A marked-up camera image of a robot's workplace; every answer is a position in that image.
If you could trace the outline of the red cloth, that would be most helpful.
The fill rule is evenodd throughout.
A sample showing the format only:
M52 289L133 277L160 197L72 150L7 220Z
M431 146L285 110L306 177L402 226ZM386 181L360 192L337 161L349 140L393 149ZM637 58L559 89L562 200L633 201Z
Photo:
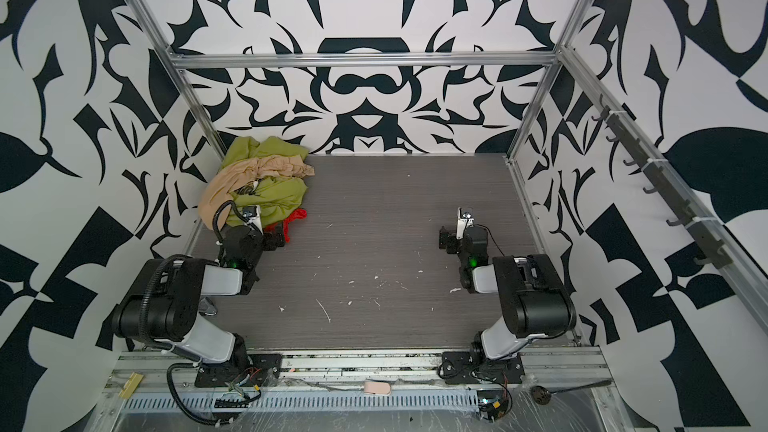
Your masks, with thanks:
M286 219L266 226L264 232L278 240L279 243L287 244L290 242L289 226L293 222L304 220L308 217L308 212L304 208L295 209Z

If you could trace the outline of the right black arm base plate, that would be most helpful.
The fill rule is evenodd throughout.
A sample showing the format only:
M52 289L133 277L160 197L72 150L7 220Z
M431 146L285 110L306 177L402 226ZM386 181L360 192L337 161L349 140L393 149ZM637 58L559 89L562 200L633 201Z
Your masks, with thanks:
M519 358L505 361L480 360L470 352L443 352L436 369L438 377L450 385L501 382L521 384L525 374Z

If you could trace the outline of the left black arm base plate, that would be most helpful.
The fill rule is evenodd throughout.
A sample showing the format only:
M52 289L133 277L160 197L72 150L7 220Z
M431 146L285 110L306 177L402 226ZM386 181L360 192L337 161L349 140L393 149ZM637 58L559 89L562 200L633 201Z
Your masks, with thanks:
M203 364L194 385L198 388L227 387L229 383L264 386L280 377L283 356L279 353L249 354L247 359L233 358L221 364Z

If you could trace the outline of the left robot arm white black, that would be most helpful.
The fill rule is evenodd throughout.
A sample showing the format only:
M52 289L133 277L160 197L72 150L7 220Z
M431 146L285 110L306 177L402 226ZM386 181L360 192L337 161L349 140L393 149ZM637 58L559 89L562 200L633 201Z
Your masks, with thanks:
M174 254L147 261L111 315L113 334L195 363L248 366L244 339L207 319L200 302L211 296L244 296L259 280L262 255L286 245L285 224L255 220L216 229L214 260Z

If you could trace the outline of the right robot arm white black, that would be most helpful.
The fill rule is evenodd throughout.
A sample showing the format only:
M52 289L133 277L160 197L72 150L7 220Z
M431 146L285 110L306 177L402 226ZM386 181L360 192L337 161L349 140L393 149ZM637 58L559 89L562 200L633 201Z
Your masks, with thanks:
M488 255L490 232L467 226L442 227L438 247L459 259L461 286L470 293L498 297L501 316L478 332L472 350L480 360L506 360L539 340L565 335L576 325L576 310L546 254Z

